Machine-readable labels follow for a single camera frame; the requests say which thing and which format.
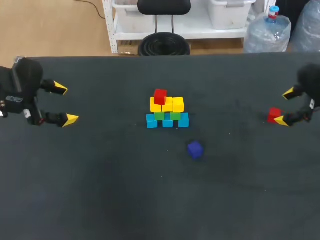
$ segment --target blue bottle cap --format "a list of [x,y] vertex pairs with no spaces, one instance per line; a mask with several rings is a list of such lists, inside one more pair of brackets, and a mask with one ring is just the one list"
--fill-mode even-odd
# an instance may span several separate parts
[[271,6],[270,7],[270,12],[277,13],[279,11],[280,11],[280,8],[278,6]]

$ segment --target stacked blocks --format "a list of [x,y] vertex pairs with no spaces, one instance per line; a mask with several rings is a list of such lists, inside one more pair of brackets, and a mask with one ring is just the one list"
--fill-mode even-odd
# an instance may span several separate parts
[[173,128],[174,121],[178,121],[179,128],[188,128],[189,114],[184,112],[184,98],[167,96],[167,93],[167,90],[156,89],[150,98],[150,112],[153,114],[146,115],[147,128],[157,128],[158,121],[162,121],[163,128]]

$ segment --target yellow cube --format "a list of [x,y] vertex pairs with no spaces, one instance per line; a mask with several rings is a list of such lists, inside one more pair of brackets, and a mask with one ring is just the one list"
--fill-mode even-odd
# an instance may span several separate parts
[[161,105],[155,104],[155,98],[150,97],[150,112],[159,113],[161,112]]
[[174,110],[174,106],[172,103],[172,97],[167,96],[165,100],[165,105],[162,106],[162,112],[172,112]]
[[172,102],[174,113],[183,113],[185,111],[185,103],[183,97],[173,97]]

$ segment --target cube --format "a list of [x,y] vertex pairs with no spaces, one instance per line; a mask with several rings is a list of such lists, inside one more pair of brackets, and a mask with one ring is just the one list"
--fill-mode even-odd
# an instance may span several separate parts
[[161,112],[161,105],[155,104],[155,98],[153,96],[150,97],[150,112],[152,113]]
[[162,127],[163,128],[173,128],[174,127],[174,121],[170,119],[170,114],[166,113],[164,115],[164,120],[162,121]]
[[155,119],[154,114],[147,114],[146,115],[146,127],[148,129],[155,129],[158,127],[158,121]]
[[267,122],[271,123],[271,124],[276,124],[277,122],[275,121],[275,119],[278,117],[281,117],[281,115],[282,115],[282,113],[279,108],[272,107],[272,108],[270,108]]
[[154,113],[154,118],[157,121],[165,120],[165,113],[164,112],[155,112]]
[[178,122],[179,128],[188,128],[189,127],[189,114],[184,112],[181,113],[181,119]]
[[185,111],[185,103],[183,97],[173,97],[172,102],[174,113],[183,113]]
[[172,121],[179,121],[181,119],[181,112],[170,112],[170,119]]
[[154,103],[157,105],[165,105],[167,98],[167,90],[156,89],[154,92]]
[[194,160],[201,158],[205,152],[204,147],[197,141],[188,144],[187,150]]
[[172,112],[174,110],[174,105],[172,102],[172,97],[168,96],[165,100],[165,105],[162,106],[162,112]]

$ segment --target dark tablecloth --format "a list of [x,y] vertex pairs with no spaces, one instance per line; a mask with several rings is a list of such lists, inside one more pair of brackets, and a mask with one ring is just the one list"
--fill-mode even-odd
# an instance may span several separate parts
[[[74,125],[0,119],[1,240],[319,240],[320,119],[267,123],[319,54],[37,58],[69,88],[39,106]],[[147,129],[156,88],[189,128]],[[205,146],[203,161],[186,144]]]

